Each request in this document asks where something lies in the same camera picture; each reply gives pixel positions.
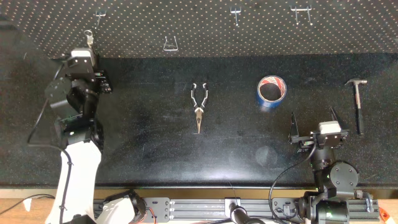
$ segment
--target pliers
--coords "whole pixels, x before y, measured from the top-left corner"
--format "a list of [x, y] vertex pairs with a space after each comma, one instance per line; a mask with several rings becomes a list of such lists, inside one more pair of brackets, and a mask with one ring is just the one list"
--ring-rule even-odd
[[197, 85], [194, 83], [191, 88], [191, 99], [193, 103], [193, 109], [194, 112], [197, 114], [197, 126], [198, 126], [198, 134], [200, 133], [200, 125], [201, 125], [201, 114], [204, 113], [205, 105], [207, 103], [207, 97], [209, 94], [209, 90], [207, 89], [207, 84], [203, 84], [203, 88], [205, 89], [205, 97], [201, 103], [200, 106], [198, 106], [198, 103], [195, 99], [195, 89], [197, 88]]

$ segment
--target hammer head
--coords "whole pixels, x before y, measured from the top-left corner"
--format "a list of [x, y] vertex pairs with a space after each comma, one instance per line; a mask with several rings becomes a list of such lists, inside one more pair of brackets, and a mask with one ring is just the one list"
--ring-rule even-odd
[[347, 85], [347, 84], [349, 84], [351, 82], [354, 83], [354, 85], [367, 84], [368, 83], [367, 80], [362, 80], [360, 78], [352, 78], [352, 79], [348, 80], [348, 82], [345, 85]]

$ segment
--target orange object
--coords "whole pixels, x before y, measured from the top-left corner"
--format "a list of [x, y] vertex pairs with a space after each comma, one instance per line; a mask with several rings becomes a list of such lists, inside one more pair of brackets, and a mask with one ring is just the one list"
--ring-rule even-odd
[[391, 218], [391, 216], [381, 207], [379, 207], [379, 213], [381, 219], [386, 223], [386, 224], [395, 224], [395, 221]]

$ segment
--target pliers handle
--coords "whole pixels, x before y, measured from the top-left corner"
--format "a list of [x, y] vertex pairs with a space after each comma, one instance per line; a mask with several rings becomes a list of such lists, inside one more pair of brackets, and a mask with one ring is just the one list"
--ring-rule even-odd
[[197, 101], [196, 101], [196, 99], [195, 99], [195, 90], [196, 90], [196, 88], [197, 88], [197, 85], [196, 85], [195, 83], [192, 84], [192, 88], [191, 88], [191, 99], [192, 99], [192, 103], [193, 103], [193, 108], [194, 108], [195, 112], [197, 112], [198, 110], [200, 110], [200, 111], [203, 113], [203, 112], [204, 112], [203, 110], [205, 109], [205, 105], [206, 105], [206, 103], [207, 103], [207, 97], [208, 97], [208, 94], [209, 94], [209, 90], [207, 89], [207, 84], [204, 83], [204, 84], [203, 84], [203, 88], [205, 89], [205, 97], [204, 97], [204, 99], [203, 99], [201, 105], [198, 106], [198, 103], [197, 103]]

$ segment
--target wooden surface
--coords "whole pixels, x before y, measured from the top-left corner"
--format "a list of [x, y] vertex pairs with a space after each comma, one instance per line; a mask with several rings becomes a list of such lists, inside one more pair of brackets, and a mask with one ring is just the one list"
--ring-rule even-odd
[[[0, 199], [0, 211], [13, 206], [19, 200], [20, 199]], [[50, 213], [52, 204], [52, 199], [33, 199], [30, 212], [27, 212], [23, 203], [21, 203], [12, 210], [0, 215], [0, 223], [43, 224], [47, 215]], [[398, 221], [398, 200], [379, 200], [379, 205], [384, 208], [395, 221]]]

